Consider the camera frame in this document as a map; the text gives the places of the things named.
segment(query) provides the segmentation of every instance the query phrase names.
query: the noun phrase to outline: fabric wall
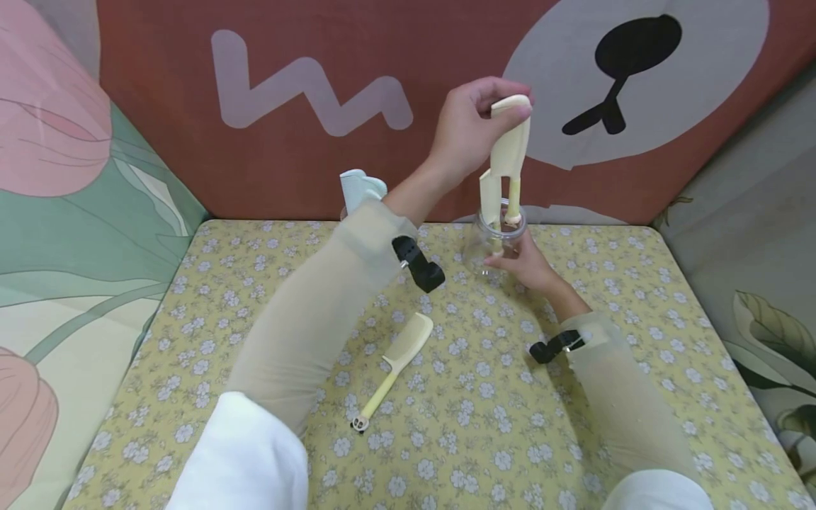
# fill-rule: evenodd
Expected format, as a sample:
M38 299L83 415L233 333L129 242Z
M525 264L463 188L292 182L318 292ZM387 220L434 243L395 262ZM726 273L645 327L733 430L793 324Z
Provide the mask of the fabric wall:
M446 92L494 74L537 98L535 220L645 224L816 55L811 0L121 0L98 23L30 1L224 218L337 218L340 172L395 185ZM431 218L477 196L469 180Z
M682 192L659 223L816 495L814 133L816 67L811 67Z
M0 509L54 508L203 207L40 15L0 2Z

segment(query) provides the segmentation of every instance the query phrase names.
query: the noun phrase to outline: pink tulip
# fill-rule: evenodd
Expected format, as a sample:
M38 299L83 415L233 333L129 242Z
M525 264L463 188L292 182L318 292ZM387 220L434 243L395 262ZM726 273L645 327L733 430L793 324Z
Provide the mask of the pink tulip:
M110 100L24 0L0 2L0 189L58 197L110 155Z
M0 348L0 510L31 485L58 413L37 367Z

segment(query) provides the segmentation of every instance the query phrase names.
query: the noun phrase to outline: hand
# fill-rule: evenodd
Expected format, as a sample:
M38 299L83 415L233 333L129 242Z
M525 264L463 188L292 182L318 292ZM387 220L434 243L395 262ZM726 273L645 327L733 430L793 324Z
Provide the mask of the hand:
M525 287L545 295L565 284L535 245L529 229L519 237L515 253L510 257L493 255L485 260L485 265L507 271Z
M530 88L495 77L465 83L448 93L426 163L445 172L451 188L487 160L501 135L530 116L531 108L517 106L490 118L493 103L515 94L530 96Z

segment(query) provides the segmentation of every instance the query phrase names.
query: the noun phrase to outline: zigzag pattern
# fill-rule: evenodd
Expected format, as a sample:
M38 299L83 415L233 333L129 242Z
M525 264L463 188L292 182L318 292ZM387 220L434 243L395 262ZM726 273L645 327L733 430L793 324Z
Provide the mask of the zigzag pattern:
M377 113L382 113L388 127L395 130L406 129L414 121L402 84L394 77L375 79L341 105L315 59L294 60L250 88L243 38L231 30L218 30L211 43L221 118L230 127L248 127L299 94L306 96L323 129L332 136L346 136Z

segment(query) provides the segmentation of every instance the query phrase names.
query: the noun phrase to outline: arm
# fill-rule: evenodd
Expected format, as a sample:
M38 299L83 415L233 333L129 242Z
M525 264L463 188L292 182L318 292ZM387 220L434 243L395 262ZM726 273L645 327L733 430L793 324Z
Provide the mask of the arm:
M593 312L549 265L527 231L518 258L486 263L516 275L552 305L562 330L578 330L585 345L567 353L601 426L612 460L628 471L668 469L697 481L688 442L657 388L635 362L618 328Z
M529 88L483 78L454 89L440 114L428 159L382 202L366 202L334 231L314 256L276 290L246 338L227 383L304 431L317 388L343 350L358 313L400 269L391 240L416 237L439 198L475 171L493 143L530 115L482 113L507 95Z

